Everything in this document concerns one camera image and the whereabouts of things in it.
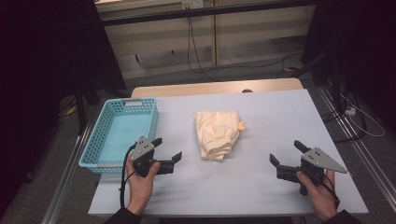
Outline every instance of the metal frame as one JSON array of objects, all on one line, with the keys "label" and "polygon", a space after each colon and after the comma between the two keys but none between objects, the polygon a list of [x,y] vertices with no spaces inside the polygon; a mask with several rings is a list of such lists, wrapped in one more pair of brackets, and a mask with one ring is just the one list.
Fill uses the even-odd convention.
[{"label": "metal frame", "polygon": [[307,7],[307,6],[313,6],[326,2],[330,2],[330,1],[329,0],[282,0],[282,1],[246,4],[246,5],[237,5],[237,6],[228,6],[228,7],[204,7],[204,8],[190,9],[190,10],[178,10],[178,11],[170,11],[170,12],[153,13],[148,15],[108,18],[108,19],[102,19],[101,21],[60,23],[60,24],[56,24],[55,27],[72,28],[76,26],[113,26],[113,25],[146,22],[146,21],[166,21],[166,20],[174,20],[174,19],[182,19],[182,18],[213,16],[213,15],[221,15],[221,14],[260,11],[260,10],[278,9],[278,8],[286,8],[286,7]]},{"label": "metal frame", "polygon": [[[335,106],[332,104],[332,95],[329,93],[329,91],[326,89],[319,90],[326,106],[329,107],[331,111],[335,111]],[[353,129],[351,123],[349,122],[349,120],[346,119],[345,116],[337,119],[337,122],[346,137],[352,137],[357,134],[357,132]],[[389,205],[392,207],[393,211],[396,212],[396,186],[392,183],[392,181],[378,165],[373,155],[370,153],[369,149],[366,145],[364,145],[361,139],[353,141],[351,144],[354,147],[356,153],[361,158],[361,161],[364,163],[364,166],[369,171],[373,180],[381,189],[385,198],[388,200]]]},{"label": "metal frame", "polygon": [[55,190],[54,195],[49,203],[47,211],[41,221],[42,224],[47,223],[56,223],[56,220],[61,212],[62,205],[64,203],[64,198],[66,197],[67,191],[69,190],[71,179],[73,178],[73,174],[78,166],[78,160],[82,154],[82,151],[85,145],[88,142],[89,136],[93,130],[93,126],[99,116],[97,110],[94,114],[95,119],[91,119],[88,122],[88,125],[83,130],[82,134],[78,136],[76,144],[73,148],[72,154],[68,163],[66,164],[66,168],[64,168],[64,173],[62,175],[61,181],[58,184],[58,187]]}]

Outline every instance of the power strip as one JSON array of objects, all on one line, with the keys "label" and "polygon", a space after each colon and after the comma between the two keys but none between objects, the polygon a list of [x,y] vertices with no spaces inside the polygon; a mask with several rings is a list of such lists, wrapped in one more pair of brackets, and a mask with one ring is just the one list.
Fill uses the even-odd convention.
[{"label": "power strip", "polygon": [[190,0],[190,1],[182,1],[181,2],[181,9],[196,9],[196,8],[203,8],[204,7],[204,0]]},{"label": "power strip", "polygon": [[346,115],[354,116],[356,114],[356,108],[352,106],[347,106],[346,107]]}]

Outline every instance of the sleeve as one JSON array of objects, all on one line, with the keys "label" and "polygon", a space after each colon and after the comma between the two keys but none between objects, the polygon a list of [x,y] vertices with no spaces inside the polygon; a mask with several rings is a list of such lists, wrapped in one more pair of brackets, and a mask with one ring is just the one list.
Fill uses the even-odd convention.
[{"label": "sleeve", "polygon": [[139,224],[142,218],[130,212],[126,208],[121,208],[116,214],[109,218],[105,224]]},{"label": "sleeve", "polygon": [[323,224],[361,224],[359,220],[350,215],[346,210],[341,211],[335,217],[323,222]]}]

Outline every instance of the white table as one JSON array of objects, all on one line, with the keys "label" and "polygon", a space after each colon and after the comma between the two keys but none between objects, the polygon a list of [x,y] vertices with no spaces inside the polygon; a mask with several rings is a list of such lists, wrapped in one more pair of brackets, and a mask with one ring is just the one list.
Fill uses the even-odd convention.
[{"label": "white table", "polygon": [[[300,164],[299,140],[320,147],[345,166],[306,90],[158,97],[157,137],[163,144],[154,158],[168,160],[183,151],[172,175],[158,175],[145,216],[245,217],[312,214],[299,185],[276,178],[269,162],[274,154],[284,165]],[[236,110],[247,129],[224,161],[204,161],[193,123],[198,110]],[[339,210],[368,210],[349,174],[336,174]],[[120,208],[119,175],[102,175],[91,215],[110,216]]]}]

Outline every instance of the hand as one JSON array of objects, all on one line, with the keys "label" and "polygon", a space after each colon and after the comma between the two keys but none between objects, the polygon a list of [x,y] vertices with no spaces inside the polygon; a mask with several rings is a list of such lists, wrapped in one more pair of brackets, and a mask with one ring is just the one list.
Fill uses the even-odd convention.
[{"label": "hand", "polygon": [[[126,171],[128,175],[135,172],[131,160],[132,154],[128,157],[128,161],[126,162]],[[154,177],[160,169],[160,166],[161,164],[158,161],[154,162],[149,168],[148,175],[146,177],[134,174],[128,178],[130,200],[127,209],[137,216],[142,215],[149,203]]]},{"label": "hand", "polygon": [[[334,171],[326,170],[326,176],[329,178],[324,178],[323,182],[332,189],[332,186],[335,187],[334,183]],[[321,221],[327,221],[330,218],[337,215],[337,209],[335,208],[334,197],[327,191],[323,186],[315,186],[311,179],[305,175],[303,172],[298,171],[297,177],[301,181],[302,184],[305,185],[308,190],[309,200],[312,203],[312,207],[314,208],[314,212],[317,217]]]}]

